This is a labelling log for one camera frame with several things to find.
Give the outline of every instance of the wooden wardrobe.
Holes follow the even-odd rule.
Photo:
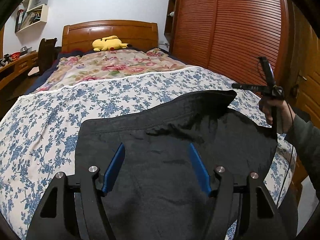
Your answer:
[[[172,54],[237,82],[264,84],[258,56],[281,78],[288,47],[286,0],[180,0]]]

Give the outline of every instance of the black handheld controller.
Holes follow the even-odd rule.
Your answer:
[[[251,85],[251,84],[240,84],[233,83],[232,88],[234,89],[242,89],[249,90],[252,92],[260,92],[263,96],[268,96],[272,99],[284,100],[284,91],[282,87],[276,85],[275,77],[273,75],[273,71],[271,65],[266,57],[258,57],[264,75],[266,77],[266,86],[261,85]],[[271,108],[271,114],[273,118],[272,127],[275,127],[276,131],[280,134],[283,133],[282,129],[282,120],[279,111],[274,106]]]

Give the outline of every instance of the bed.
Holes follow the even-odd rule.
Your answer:
[[[74,174],[82,122],[141,112],[188,92],[232,89],[233,81],[223,75],[186,65],[160,49],[150,50],[157,47],[157,33],[155,23],[125,20],[65,26],[62,55],[74,51],[77,55],[61,57],[45,83],[20,97],[0,122],[0,211],[21,239],[25,239],[53,175],[58,171]],[[139,49],[89,51],[93,40],[111,35],[146,53]],[[132,73],[130,68],[140,70]],[[267,126],[258,109],[259,97],[249,91],[236,92],[229,107]],[[291,149],[284,136],[278,135],[275,158],[264,180],[274,201],[280,194]],[[289,187],[295,159],[294,152],[280,200]],[[235,227],[236,222],[229,228],[227,239],[233,237]]]

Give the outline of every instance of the yellow stuffed toy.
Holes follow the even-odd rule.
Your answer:
[[[122,43],[117,36],[110,36],[102,38],[101,40],[95,40],[92,43],[93,50],[95,52],[106,51],[106,50],[116,50],[116,49],[125,49],[132,47],[132,45],[127,43]]]

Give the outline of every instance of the wooden bed frame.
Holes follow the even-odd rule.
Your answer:
[[[62,52],[89,51],[97,39],[116,35],[123,43],[147,51],[158,46],[158,26],[129,20],[101,20],[66,25],[62,34]]]

